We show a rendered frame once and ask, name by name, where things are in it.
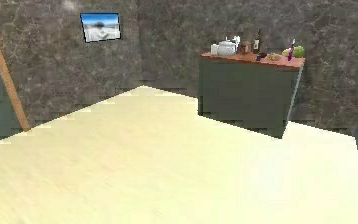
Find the dark green kitchen cabinet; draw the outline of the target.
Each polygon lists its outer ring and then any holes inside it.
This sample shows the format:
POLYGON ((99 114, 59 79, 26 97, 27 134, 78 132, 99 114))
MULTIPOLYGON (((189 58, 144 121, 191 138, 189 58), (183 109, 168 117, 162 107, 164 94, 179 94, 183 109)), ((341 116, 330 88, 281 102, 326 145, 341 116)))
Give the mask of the dark green kitchen cabinet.
POLYGON ((259 60, 254 54, 199 58, 198 114, 282 138, 290 119, 303 58, 259 60))

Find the green leafy lettuce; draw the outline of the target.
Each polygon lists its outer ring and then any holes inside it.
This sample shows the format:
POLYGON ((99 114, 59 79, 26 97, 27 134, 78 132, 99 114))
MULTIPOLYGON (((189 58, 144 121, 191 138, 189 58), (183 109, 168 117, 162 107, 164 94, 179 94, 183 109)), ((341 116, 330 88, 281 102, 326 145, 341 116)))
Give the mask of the green leafy lettuce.
MULTIPOLYGON (((289 56, 289 51, 290 51, 289 48, 285 49, 282 52, 282 55, 285 56, 285 57, 288 57, 289 56)), ((303 58, 304 57, 304 52, 305 52, 305 50, 304 50, 303 46, 295 46, 294 50, 293 50, 293 57, 295 57, 295 58, 303 58)))

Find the white kettle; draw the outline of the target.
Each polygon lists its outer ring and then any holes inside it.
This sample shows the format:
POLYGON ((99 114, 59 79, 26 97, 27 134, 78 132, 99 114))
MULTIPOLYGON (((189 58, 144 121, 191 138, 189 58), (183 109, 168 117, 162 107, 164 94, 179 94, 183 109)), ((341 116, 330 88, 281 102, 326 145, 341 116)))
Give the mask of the white kettle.
POLYGON ((221 41, 219 43, 217 54, 219 56, 231 56, 236 53, 236 44, 231 41, 221 41))

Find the brown round jar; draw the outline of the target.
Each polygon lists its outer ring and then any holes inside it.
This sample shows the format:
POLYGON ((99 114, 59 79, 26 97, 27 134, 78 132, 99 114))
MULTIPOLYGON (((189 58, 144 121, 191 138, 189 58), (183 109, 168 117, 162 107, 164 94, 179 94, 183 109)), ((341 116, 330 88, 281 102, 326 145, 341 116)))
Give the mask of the brown round jar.
POLYGON ((239 44, 238 53, 248 54, 251 52, 251 43, 249 41, 243 41, 239 44))

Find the dark wine bottle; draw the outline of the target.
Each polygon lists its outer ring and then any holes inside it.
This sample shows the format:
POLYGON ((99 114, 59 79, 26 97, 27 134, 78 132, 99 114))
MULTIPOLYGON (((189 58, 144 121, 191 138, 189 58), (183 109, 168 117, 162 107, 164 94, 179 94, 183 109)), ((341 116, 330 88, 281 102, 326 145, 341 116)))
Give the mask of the dark wine bottle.
POLYGON ((260 53, 260 44, 261 44, 261 30, 258 29, 257 35, 254 38, 253 53, 255 53, 255 54, 260 53))

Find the framed blue white picture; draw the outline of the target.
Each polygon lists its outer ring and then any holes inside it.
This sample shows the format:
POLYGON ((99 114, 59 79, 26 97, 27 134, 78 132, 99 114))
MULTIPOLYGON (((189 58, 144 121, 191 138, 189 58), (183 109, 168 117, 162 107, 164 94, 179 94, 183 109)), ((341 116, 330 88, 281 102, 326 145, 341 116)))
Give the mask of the framed blue white picture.
POLYGON ((121 38, 118 13, 81 13, 80 19, 86 43, 121 38))

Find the purple spray bottle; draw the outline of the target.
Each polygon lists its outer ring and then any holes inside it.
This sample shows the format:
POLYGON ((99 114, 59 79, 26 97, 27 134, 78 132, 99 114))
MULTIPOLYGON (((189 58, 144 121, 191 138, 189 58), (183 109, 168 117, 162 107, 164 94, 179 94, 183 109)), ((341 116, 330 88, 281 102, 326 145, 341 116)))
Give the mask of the purple spray bottle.
POLYGON ((288 61, 291 61, 291 59, 293 57, 293 51, 294 51, 294 47, 295 47, 295 42, 296 42, 296 40, 293 39, 291 47, 290 47, 290 50, 289 50, 289 54, 288 54, 288 61))

